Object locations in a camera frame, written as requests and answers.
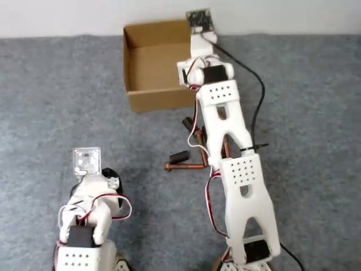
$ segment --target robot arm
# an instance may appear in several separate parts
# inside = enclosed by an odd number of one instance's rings
[[[280,253],[273,203],[265,187],[259,155],[255,153],[245,127],[237,83],[233,80],[234,69],[214,55],[212,43],[217,40],[214,36],[213,31],[193,33],[192,59],[180,65],[193,64],[187,68],[185,81],[189,86],[197,86],[196,99],[208,135],[208,162],[222,179],[230,255],[238,266],[265,263]],[[226,119],[219,117],[219,107],[225,109]],[[240,157],[222,158],[225,135],[232,137],[242,150]],[[246,224],[252,217],[260,225],[263,235],[244,239]]]
[[[80,182],[59,211],[54,269],[128,271],[129,266],[117,254],[115,244],[107,240],[112,219],[123,220],[131,215],[128,198],[118,194],[120,177],[104,176],[104,170],[101,174],[99,148],[79,148],[73,153],[74,172]],[[130,207],[129,214],[116,217],[123,201]]]

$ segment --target copper tube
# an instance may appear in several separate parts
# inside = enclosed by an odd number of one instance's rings
[[[169,163],[164,164],[165,171],[172,171],[173,169],[203,169],[205,168],[202,164],[174,164],[171,165]]]
[[[223,147],[224,147],[224,155],[225,155],[225,158],[231,157],[230,144],[229,144],[229,142],[228,142],[227,136],[224,137]]]
[[[203,135],[202,135],[202,131],[201,130],[197,130],[195,132],[195,136],[197,138],[198,144],[205,147],[204,146],[204,141],[203,141]],[[207,154],[205,153],[205,151],[202,148],[199,148],[199,151],[201,153],[202,156],[202,162],[204,167],[208,167],[208,157]]]

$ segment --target cardboard box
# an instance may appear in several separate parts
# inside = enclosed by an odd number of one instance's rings
[[[190,54],[187,21],[127,25],[124,28],[124,84],[135,112],[191,106],[194,93],[179,85],[177,62]]]

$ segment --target white plastic part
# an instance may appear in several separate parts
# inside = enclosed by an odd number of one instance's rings
[[[239,93],[235,80],[203,85],[196,98],[202,109],[204,124],[208,139],[207,149],[210,154],[209,163],[214,170],[219,169],[222,160],[221,150],[223,139],[229,134],[240,148],[252,146],[252,140],[243,119]],[[222,120],[218,116],[217,107],[224,107],[227,118]]]
[[[116,194],[116,190],[108,187],[108,180],[102,175],[86,175],[76,188],[68,204],[77,204],[86,211],[91,209],[93,199],[102,194]],[[119,213],[118,199],[105,196],[95,202],[94,210],[90,213],[87,224],[95,226],[93,239],[95,244],[104,243],[112,222],[112,216]],[[62,215],[62,227],[59,239],[67,243],[70,226],[75,225],[76,211],[65,209]]]
[[[221,173],[226,196],[225,221],[229,237],[226,241],[231,248],[233,260],[239,266],[246,263],[243,237],[251,217],[259,223],[271,256],[279,255],[280,243],[273,203],[263,181],[258,154],[250,149],[243,151],[240,158],[222,159],[221,155],[226,134],[234,139],[239,148],[252,147],[252,140],[244,123],[236,81],[203,85],[196,98],[201,105],[208,135],[208,161],[214,170],[219,169]],[[226,119],[219,117],[218,107],[224,107]]]
[[[120,186],[119,178],[112,177],[108,179],[108,187],[114,190],[117,190]]]
[[[60,247],[56,271],[113,271],[117,249],[106,240],[100,247]]]
[[[100,148],[74,148],[73,167],[76,176],[99,175],[101,171]]]
[[[235,263],[223,263],[219,271],[272,271],[267,263],[248,264],[237,266]]]
[[[207,40],[216,43],[217,35],[213,31],[203,33],[202,35],[204,38],[201,34],[191,35],[191,58],[213,54],[213,45]]]
[[[232,249],[234,261],[238,264],[246,262],[243,236],[252,217],[262,229],[271,256],[278,256],[280,243],[273,203],[263,181],[259,155],[253,153],[223,159],[219,169],[226,194],[227,244]]]

